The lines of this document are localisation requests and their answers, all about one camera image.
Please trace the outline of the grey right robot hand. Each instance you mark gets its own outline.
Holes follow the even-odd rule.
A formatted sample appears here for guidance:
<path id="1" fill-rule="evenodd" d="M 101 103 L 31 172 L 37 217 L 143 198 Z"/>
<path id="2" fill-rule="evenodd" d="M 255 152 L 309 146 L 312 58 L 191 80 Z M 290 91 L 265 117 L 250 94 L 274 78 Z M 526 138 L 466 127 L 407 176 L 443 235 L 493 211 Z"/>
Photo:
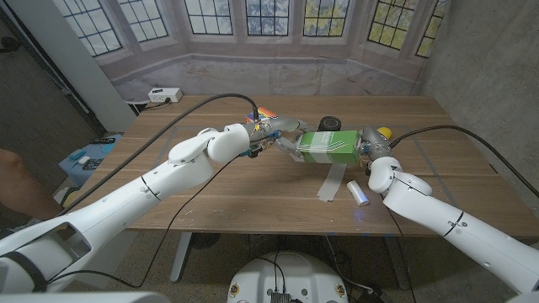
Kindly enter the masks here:
<path id="1" fill-rule="evenodd" d="M 367 167 L 382 157 L 393 157 L 390 141 L 377 129 L 366 126 L 360 132 L 359 149 L 361 154 L 367 155 L 370 160 L 367 162 Z"/>

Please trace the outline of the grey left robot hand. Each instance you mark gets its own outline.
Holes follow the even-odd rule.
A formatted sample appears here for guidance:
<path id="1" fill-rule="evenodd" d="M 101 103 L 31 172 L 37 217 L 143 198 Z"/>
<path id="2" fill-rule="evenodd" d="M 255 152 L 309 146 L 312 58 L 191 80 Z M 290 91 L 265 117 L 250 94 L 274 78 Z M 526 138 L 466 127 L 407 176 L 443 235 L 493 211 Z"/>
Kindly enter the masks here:
<path id="1" fill-rule="evenodd" d="M 282 152 L 302 159 L 303 155 L 298 149 L 300 136 L 289 140 L 284 137 L 284 133 L 297 130 L 307 133 L 316 130 L 303 120 L 286 116 L 263 118 L 256 122 L 246 123 L 243 127 L 249 134 L 249 149 L 243 155 L 251 158 L 257 157 L 260 152 L 276 144 Z"/>

